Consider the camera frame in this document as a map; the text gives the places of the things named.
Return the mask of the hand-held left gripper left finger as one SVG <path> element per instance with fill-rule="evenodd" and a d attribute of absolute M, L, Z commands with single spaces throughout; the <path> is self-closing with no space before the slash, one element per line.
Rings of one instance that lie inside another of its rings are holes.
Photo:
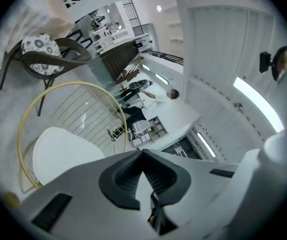
<path fill-rule="evenodd" d="M 156 231 L 143 212 L 115 206 L 100 190 L 101 173 L 132 154 L 128 151 L 73 167 L 34 191 L 19 207 L 33 236 L 41 240 L 155 239 Z M 70 200 L 57 220 L 51 211 L 35 220 L 59 194 Z"/>

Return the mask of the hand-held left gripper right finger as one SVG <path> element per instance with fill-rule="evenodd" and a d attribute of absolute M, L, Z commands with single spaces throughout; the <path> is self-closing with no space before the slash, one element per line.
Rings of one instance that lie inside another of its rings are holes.
<path fill-rule="evenodd" d="M 215 201 L 235 174 L 236 163 L 142 152 L 143 172 L 156 201 L 155 228 L 178 228 Z"/>

